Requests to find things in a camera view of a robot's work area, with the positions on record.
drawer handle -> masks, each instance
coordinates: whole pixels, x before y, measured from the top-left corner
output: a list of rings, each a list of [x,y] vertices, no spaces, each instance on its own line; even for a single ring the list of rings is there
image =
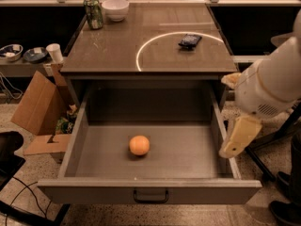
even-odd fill
[[[168,201],[168,191],[166,190],[166,197],[163,200],[140,200],[137,198],[137,191],[134,190],[134,200],[137,203],[166,203]]]

paper cup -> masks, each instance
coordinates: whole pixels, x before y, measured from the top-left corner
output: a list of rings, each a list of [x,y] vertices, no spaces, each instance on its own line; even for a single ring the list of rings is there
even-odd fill
[[[51,59],[54,63],[61,63],[63,62],[64,58],[62,56],[62,52],[60,51],[60,46],[57,43],[49,44],[46,47]]]

floor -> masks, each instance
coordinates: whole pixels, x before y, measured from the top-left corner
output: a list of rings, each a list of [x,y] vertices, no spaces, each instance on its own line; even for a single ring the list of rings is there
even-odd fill
[[[16,152],[23,156],[23,148],[32,140],[33,135],[10,122],[17,104],[0,104],[0,132],[18,131],[24,136],[23,147]],[[286,120],[290,112],[264,122],[261,131],[266,135],[276,131]],[[227,101],[222,111],[225,120],[229,121],[229,129],[233,120],[240,114],[233,101]],[[269,169],[276,174],[279,170],[290,172],[290,139],[261,149],[258,155]],[[42,178],[55,178],[60,165],[49,154],[30,155],[25,157],[25,164],[15,177],[27,185]],[[277,225],[268,210],[269,202],[285,198],[279,194],[275,183],[265,182],[262,173],[246,153],[236,157],[244,179],[258,179],[262,188],[244,205],[72,205],[64,217],[62,225],[209,225],[209,226],[262,226]],[[0,200],[25,211],[43,216],[36,205],[35,198],[29,190],[24,190],[16,199],[24,186],[11,179],[0,192]],[[49,200],[36,187],[31,186],[38,198],[43,211],[49,205]],[[47,210],[47,218],[54,219],[61,205],[51,203]],[[0,215],[0,225],[6,225],[5,216]],[[23,225],[8,218],[7,225]]]

bowl of food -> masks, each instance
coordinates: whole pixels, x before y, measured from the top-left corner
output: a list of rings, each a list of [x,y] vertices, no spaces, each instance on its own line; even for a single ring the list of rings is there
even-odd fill
[[[43,47],[29,49],[23,55],[24,59],[32,64],[41,63],[46,59],[47,56],[48,52]]]
[[[105,0],[102,2],[105,16],[114,22],[120,22],[126,17],[129,5],[128,0]]]
[[[10,44],[0,49],[0,59],[13,62],[21,57],[23,47],[20,44]]]

shoe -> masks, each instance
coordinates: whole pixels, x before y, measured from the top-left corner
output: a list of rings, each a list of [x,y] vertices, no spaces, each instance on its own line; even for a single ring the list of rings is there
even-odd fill
[[[279,226],[301,226],[301,207],[293,203],[272,201],[269,209]]]
[[[289,174],[286,174],[286,173],[282,172],[282,171],[279,171],[276,175],[277,189],[288,200],[290,200],[290,190],[289,190],[290,179],[291,179],[291,176]]]

